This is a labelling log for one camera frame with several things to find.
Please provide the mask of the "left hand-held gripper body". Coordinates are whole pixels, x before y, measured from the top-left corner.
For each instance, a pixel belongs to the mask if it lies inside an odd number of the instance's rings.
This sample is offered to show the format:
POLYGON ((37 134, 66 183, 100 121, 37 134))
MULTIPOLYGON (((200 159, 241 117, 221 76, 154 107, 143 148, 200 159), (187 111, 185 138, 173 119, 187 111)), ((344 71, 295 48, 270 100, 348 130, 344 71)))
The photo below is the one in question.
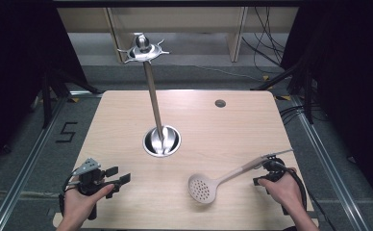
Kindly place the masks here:
POLYGON ((109 184, 113 184, 112 191, 105 196, 106 199, 112 198, 114 193, 120 191, 121 185, 118 180, 106 182, 105 170, 101 169, 101 165, 87 158, 79 167, 74 169, 66 179, 66 190, 76 189, 83 195, 93 195, 109 184))

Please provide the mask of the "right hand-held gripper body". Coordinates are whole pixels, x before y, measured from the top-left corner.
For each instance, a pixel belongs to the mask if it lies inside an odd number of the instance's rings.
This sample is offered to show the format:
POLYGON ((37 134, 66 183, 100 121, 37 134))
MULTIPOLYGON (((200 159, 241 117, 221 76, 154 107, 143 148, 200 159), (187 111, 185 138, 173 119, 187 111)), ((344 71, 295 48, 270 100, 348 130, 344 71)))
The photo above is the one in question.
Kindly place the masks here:
POLYGON ((287 171, 286 163, 279 158, 278 154, 271 154, 268 156, 266 160, 262 162, 261 166, 267 171, 263 178, 271 182, 280 180, 287 171))

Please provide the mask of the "beige slotted spoon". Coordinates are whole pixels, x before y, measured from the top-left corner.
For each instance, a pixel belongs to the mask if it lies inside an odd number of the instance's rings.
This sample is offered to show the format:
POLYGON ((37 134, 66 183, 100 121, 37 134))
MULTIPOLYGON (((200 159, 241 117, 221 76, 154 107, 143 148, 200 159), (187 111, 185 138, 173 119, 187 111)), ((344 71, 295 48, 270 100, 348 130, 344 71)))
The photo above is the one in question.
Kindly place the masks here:
POLYGON ((188 192, 190 196, 197 202, 202 204, 211 204, 215 201, 217 188, 221 184, 241 175, 250 169, 259 168, 263 163, 271 158, 272 155, 260 156, 259 158, 256 158, 255 160, 252 160, 249 163, 238 167, 217 179, 211 179, 204 174, 195 173, 188 178, 188 192))

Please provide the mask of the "metal utensil rack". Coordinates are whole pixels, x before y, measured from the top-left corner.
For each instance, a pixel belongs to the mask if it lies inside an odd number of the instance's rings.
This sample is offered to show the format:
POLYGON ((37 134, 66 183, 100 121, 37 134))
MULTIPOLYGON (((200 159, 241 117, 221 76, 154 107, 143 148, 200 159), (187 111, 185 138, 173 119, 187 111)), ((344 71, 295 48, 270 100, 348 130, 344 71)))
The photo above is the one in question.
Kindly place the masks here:
POLYGON ((151 61, 156 59, 166 51, 162 50, 161 44, 151 43, 149 38, 140 33, 135 38, 135 46, 128 50, 119 49, 120 53, 125 53, 127 60, 125 63, 138 62, 143 64, 146 82, 151 100, 153 116, 156 126, 150 129, 143 138, 144 150, 153 157, 163 158, 174 154, 181 144, 181 135, 177 129, 162 123, 159 101, 154 82, 154 75, 151 61))

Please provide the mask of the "person's right hand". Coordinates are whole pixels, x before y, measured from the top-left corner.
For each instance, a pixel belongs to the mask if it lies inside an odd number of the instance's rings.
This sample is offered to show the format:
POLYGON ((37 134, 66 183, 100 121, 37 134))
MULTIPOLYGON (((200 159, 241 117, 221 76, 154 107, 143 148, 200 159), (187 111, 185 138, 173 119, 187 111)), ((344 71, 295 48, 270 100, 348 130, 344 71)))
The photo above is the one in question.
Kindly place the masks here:
POLYGON ((300 188, 291 176, 295 172, 295 168, 290 168, 277 182, 263 178, 259 180, 259 184, 265 187, 272 198, 281 204, 291 216, 299 216, 306 213, 302 203, 300 188))

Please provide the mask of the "person's left hand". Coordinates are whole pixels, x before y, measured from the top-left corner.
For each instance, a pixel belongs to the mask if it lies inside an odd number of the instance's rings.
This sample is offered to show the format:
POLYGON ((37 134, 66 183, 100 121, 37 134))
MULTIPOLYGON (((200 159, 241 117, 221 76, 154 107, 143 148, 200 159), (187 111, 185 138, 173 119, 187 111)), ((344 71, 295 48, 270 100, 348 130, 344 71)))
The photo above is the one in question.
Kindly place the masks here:
POLYGON ((76 189, 65 193, 64 213, 62 220, 73 222, 85 222, 96 203, 113 189, 109 184, 97 193, 87 196, 79 193, 76 189))

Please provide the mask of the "black metal stand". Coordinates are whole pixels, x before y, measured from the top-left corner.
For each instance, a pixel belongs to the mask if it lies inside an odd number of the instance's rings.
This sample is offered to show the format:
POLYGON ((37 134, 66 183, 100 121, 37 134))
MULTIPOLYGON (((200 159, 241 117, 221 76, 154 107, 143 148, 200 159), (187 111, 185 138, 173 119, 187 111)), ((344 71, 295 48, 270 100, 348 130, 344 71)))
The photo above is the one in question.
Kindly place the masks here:
POLYGON ((44 111, 43 128, 47 127, 51 123, 53 117, 50 90, 52 90, 58 96, 58 98, 66 98, 68 95, 70 95, 70 91, 68 90, 66 83, 72 83, 92 94, 102 93, 101 90, 91 86, 86 79, 80 80, 61 69, 56 69, 54 67, 48 68, 44 72, 41 80, 44 111))
POLYGON ((311 115, 311 97, 312 97, 312 77, 311 71, 305 61, 300 59, 292 67, 286 69, 284 72, 278 74, 276 77, 269 81, 255 87, 254 90, 268 90, 274 85, 280 83, 285 78, 291 77, 288 83, 287 91, 289 94, 295 95, 304 91, 304 104, 303 109, 305 110, 306 119, 310 124, 313 124, 313 119, 311 115))

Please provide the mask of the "black curtain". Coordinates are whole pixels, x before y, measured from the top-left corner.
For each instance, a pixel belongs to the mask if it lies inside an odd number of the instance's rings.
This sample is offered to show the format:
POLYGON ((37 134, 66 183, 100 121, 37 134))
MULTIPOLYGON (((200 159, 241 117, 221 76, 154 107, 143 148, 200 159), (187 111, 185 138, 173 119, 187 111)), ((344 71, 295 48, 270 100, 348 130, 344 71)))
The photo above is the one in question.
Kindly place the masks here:
POLYGON ((87 80, 53 0, 0 0, 0 152, 45 76, 87 80))
POLYGON ((373 0, 303 0, 283 67, 296 63, 325 17, 312 77, 320 104, 373 189, 373 0))

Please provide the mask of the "light wooden shelf unit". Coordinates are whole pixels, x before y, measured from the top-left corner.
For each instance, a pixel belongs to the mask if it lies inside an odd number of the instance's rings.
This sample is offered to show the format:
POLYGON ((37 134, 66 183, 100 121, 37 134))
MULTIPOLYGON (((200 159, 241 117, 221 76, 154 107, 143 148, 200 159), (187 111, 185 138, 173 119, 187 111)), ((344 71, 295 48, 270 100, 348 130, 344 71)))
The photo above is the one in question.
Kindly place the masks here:
POLYGON ((233 63, 245 33, 269 28, 287 34, 297 12, 296 7, 58 9, 67 32, 109 33, 116 49, 130 48, 137 33, 221 33, 233 63))

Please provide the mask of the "aluminium floor rail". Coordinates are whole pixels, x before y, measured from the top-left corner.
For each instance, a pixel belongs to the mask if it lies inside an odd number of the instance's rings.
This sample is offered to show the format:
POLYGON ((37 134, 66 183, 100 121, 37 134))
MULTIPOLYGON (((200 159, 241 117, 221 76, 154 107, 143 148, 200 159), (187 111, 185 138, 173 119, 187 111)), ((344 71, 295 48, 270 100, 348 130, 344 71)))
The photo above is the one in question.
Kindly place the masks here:
POLYGON ((303 109, 304 101, 298 95, 291 96, 291 106, 281 111, 283 123, 288 131, 289 140, 294 147, 294 154, 300 162, 302 173, 308 177, 309 171, 321 166, 319 176, 324 176, 330 182, 330 189, 336 194, 341 209, 354 231, 370 231, 367 220, 363 217, 351 191, 346 186, 330 157, 326 146, 321 140, 314 123, 310 124, 303 109))
POLYGON ((100 102, 77 91, 51 98, 53 117, 43 128, 43 102, 29 109, 0 154, 0 231, 55 231, 58 195, 84 142, 100 102), (70 98, 79 98, 77 103, 70 98))

